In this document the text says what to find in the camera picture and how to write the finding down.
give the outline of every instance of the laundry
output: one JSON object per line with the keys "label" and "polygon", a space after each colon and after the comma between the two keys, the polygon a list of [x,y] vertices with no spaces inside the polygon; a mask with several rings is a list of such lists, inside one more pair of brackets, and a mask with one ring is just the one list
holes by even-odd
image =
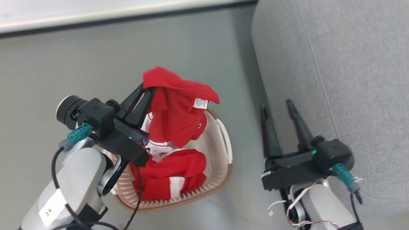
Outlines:
{"label": "laundry", "polygon": [[207,127],[207,103],[219,103],[219,96],[208,85],[181,79],[177,74],[156,67],[144,73],[144,88],[156,87],[146,130],[151,143],[182,148],[196,140]]}
{"label": "laundry", "polygon": [[[140,167],[143,199],[147,201],[179,198],[181,194],[199,188],[206,176],[206,157],[195,149],[181,149],[166,156],[160,162],[149,159],[145,167]],[[139,194],[139,177],[136,167],[130,163],[134,175],[134,188]]]}

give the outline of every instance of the basket handle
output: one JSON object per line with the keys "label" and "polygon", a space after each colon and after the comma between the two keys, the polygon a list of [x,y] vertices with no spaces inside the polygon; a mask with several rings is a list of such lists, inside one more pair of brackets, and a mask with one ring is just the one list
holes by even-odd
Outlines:
{"label": "basket handle", "polygon": [[223,124],[220,119],[216,119],[217,121],[217,128],[219,132],[221,133],[221,136],[223,137],[222,145],[223,149],[225,151],[225,154],[227,155],[227,160],[229,161],[229,164],[233,163],[233,151],[231,149],[231,142],[229,138],[229,134],[227,133],[226,127]]}

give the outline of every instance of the clothing tag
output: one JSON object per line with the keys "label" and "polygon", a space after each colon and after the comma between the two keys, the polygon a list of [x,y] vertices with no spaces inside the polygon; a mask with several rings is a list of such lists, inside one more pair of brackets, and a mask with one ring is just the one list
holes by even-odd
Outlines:
{"label": "clothing tag", "polygon": [[207,109],[207,100],[203,100],[201,98],[196,98],[193,107],[194,108]]}
{"label": "clothing tag", "polygon": [[61,189],[57,189],[54,195],[50,197],[45,206],[38,213],[46,227],[48,227],[64,210],[66,204],[67,202],[61,193]]}

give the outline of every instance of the laundry basket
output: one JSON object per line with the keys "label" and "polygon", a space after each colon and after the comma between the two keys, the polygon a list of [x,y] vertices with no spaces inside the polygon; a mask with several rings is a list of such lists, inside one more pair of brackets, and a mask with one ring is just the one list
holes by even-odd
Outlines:
{"label": "laundry basket", "polygon": [[[176,199],[142,200],[138,212],[154,212],[185,205],[214,194],[227,184],[231,175],[233,161],[230,139],[225,126],[213,110],[208,108],[205,115],[209,121],[206,131],[197,140],[191,140],[184,146],[187,149],[196,149],[206,156],[207,162],[204,171],[206,180],[203,185],[193,192],[181,194],[181,197]],[[105,154],[114,162],[116,161],[114,155],[107,152]],[[116,200],[131,212],[134,211],[138,202],[138,195],[133,187],[134,180],[130,168],[127,166],[111,191]]]}

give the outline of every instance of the folded red clothing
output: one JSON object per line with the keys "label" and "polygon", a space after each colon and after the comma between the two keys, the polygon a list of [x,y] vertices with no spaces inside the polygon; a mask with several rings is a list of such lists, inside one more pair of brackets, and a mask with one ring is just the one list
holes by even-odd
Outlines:
{"label": "folded red clothing", "polygon": [[[206,180],[203,174],[206,157],[195,149],[175,151],[160,162],[149,159],[145,167],[140,167],[143,200],[169,200],[180,194],[198,189]],[[134,164],[130,163],[134,175],[134,188],[139,194],[139,177]]]}
{"label": "folded red clothing", "polygon": [[151,141],[172,141],[177,148],[203,133],[207,103],[219,103],[219,96],[210,86],[183,80],[162,67],[144,73],[144,88],[149,87],[156,87],[149,110],[153,119],[147,131]]}

